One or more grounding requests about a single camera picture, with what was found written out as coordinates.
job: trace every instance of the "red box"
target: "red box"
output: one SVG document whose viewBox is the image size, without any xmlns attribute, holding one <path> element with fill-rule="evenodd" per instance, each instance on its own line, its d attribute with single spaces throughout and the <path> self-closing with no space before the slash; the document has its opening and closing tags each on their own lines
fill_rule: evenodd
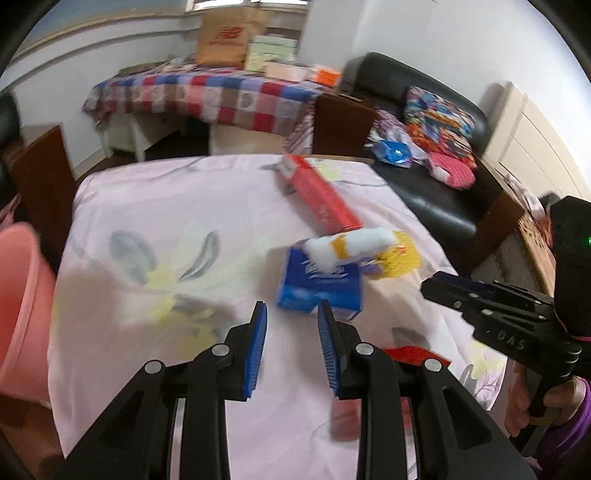
<svg viewBox="0 0 591 480">
<path fill-rule="evenodd" d="M 278 167 L 281 176 L 322 223 L 326 235 L 363 227 L 361 220 L 304 157 L 284 155 Z"/>
</svg>

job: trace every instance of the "person's hand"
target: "person's hand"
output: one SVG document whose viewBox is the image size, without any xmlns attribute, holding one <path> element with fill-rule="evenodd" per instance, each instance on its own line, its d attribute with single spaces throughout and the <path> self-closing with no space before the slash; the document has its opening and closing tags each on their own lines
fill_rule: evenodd
<svg viewBox="0 0 591 480">
<path fill-rule="evenodd" d="M 527 409 L 531 404 L 531 395 L 525 380 L 525 368 L 517 362 L 513 365 L 515 380 L 509 388 L 509 399 L 505 414 L 505 428 L 512 437 L 517 437 L 521 429 L 530 422 Z M 583 403 L 586 393 L 585 383 L 579 377 L 573 377 L 562 385 L 548 390 L 544 396 L 544 405 L 560 410 L 555 425 L 562 425 L 573 418 Z"/>
</svg>

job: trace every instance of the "brown paper bag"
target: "brown paper bag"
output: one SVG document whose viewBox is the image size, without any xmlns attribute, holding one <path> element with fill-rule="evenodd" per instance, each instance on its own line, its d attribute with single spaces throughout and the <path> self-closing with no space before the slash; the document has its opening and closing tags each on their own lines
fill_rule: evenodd
<svg viewBox="0 0 591 480">
<path fill-rule="evenodd" d="M 221 7 L 205 10 L 197 36 L 197 63 L 243 67 L 248 44 L 262 35 L 272 12 L 254 7 Z"/>
</svg>

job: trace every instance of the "window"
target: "window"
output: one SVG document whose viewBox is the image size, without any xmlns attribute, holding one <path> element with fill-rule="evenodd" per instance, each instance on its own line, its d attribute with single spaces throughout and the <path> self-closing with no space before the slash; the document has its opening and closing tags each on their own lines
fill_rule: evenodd
<svg viewBox="0 0 591 480">
<path fill-rule="evenodd" d="M 269 7 L 307 7 L 309 2 L 308 0 L 189 0 L 187 12 L 211 7 L 254 3 L 268 4 Z"/>
</svg>

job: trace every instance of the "floral pattern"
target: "floral pattern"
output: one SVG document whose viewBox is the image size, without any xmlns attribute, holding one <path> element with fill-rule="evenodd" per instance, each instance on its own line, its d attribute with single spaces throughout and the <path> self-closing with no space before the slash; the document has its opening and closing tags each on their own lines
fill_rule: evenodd
<svg viewBox="0 0 591 480">
<path fill-rule="evenodd" d="M 412 86 L 404 118 L 409 135 L 420 148 L 449 155 L 476 168 L 469 143 L 476 124 L 471 114 L 439 95 Z"/>
</svg>

